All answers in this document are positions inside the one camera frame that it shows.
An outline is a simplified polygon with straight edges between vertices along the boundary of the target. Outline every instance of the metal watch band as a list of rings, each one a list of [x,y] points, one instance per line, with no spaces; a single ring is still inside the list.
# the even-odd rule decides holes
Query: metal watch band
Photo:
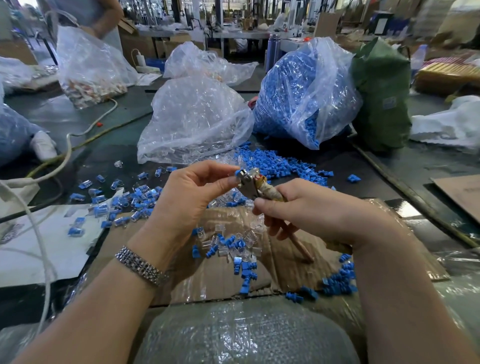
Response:
[[[132,272],[135,272],[140,277],[156,286],[159,286],[168,279],[168,275],[160,272],[157,268],[132,252],[125,245],[115,254],[115,257]]]

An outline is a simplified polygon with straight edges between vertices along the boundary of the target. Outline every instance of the person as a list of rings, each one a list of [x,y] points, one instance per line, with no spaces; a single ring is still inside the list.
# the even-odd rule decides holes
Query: person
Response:
[[[127,247],[165,272],[208,203],[237,185],[229,177],[237,169],[203,161],[171,173],[151,217]],[[287,220],[292,230],[353,246],[370,363],[478,362],[395,220],[368,202],[305,180],[277,189],[288,202],[254,202],[270,235],[285,239],[279,222]],[[13,364],[126,363],[156,290],[112,259]]]
[[[50,10],[72,15],[85,32],[122,51],[117,25],[123,17],[123,9],[118,0],[42,0],[45,1]],[[66,25],[67,20],[62,16],[59,15],[60,24]]]

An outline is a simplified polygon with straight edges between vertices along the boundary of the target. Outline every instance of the woman's right hand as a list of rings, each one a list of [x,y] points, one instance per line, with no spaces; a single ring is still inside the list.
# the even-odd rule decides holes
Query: woman's right hand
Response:
[[[369,241],[379,230],[396,229],[396,222],[379,208],[359,198],[319,186],[300,178],[276,186],[288,202],[255,199],[253,213],[265,214],[269,235],[279,240],[288,235],[280,231],[280,220],[290,222],[290,231],[302,229],[324,241],[350,245]]]

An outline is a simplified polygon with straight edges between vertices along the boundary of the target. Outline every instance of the plastic bag full of blue parts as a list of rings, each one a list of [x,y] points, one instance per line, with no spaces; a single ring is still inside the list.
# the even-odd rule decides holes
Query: plastic bag full of blue parts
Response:
[[[43,130],[3,104],[3,96],[0,78],[0,167],[29,150],[33,136]]]
[[[267,73],[253,109],[253,131],[295,138],[309,149],[340,133],[362,106],[350,76],[353,54],[314,38]]]

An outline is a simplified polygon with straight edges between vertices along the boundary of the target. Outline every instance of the white plastic bottle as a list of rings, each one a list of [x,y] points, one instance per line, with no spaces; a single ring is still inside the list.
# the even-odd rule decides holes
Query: white plastic bottle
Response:
[[[427,55],[427,45],[422,44],[417,49],[415,53],[413,53],[410,59],[410,68],[412,70],[412,80],[416,73],[422,68],[423,62],[425,61],[425,56]]]

